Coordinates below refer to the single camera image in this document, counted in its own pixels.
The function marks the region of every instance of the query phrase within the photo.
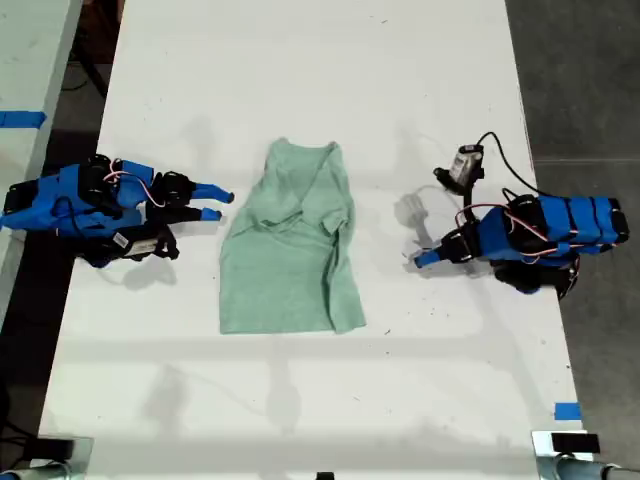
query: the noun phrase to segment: gray floor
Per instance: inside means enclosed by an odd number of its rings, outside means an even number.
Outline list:
[[[585,425],[600,434],[604,460],[640,467],[640,1],[507,5],[540,187],[617,197],[630,222],[632,239],[585,258],[561,306]],[[77,70],[65,84],[81,80]],[[97,131],[102,108],[91,85],[65,92],[55,127]]]

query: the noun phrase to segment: blue painter's tape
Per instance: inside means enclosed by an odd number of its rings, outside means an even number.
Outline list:
[[[46,119],[44,112],[0,111],[0,128],[40,128]]]
[[[582,420],[579,403],[556,403],[556,420]]]

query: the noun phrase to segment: green tank top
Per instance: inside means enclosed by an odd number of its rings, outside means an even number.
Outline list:
[[[347,249],[354,230],[342,151],[273,143],[220,256],[220,331],[284,333],[365,325]]]

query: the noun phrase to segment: white table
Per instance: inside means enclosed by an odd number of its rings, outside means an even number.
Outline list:
[[[533,181],[501,0],[127,2],[100,152],[229,188],[233,218],[270,142],[339,142],[368,326],[220,336],[228,224],[178,227],[174,262],[76,262],[40,432],[93,437],[92,479],[537,478],[530,431],[580,428],[555,293],[401,255],[401,199],[452,229],[431,172],[488,129]],[[485,168],[477,200],[523,190]]]
[[[0,199],[40,175],[81,0],[0,2],[0,110],[42,111],[39,130],[0,128]],[[0,327],[13,291],[24,233],[0,231]]]

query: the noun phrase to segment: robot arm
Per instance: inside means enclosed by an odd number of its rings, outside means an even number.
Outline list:
[[[152,253],[174,259],[179,252],[168,225],[222,217],[211,208],[189,207],[191,199],[231,203],[234,196],[176,172],[155,174],[145,165],[95,155],[56,175],[13,185],[0,227],[55,231],[97,267]]]
[[[471,203],[475,181],[484,177],[481,141],[493,135],[503,160],[525,185],[539,193],[515,195],[503,189],[507,202],[494,205],[482,220]],[[490,132],[475,145],[460,147],[450,170],[434,174],[447,190],[464,197],[465,223],[445,235],[437,248],[417,256],[422,268],[441,260],[465,263],[485,258],[496,278],[521,292],[533,293],[542,285],[556,287],[563,297],[578,276],[580,254],[598,254],[627,241],[629,227],[616,199],[606,197],[557,197],[545,194],[522,180],[504,157],[497,136]]]

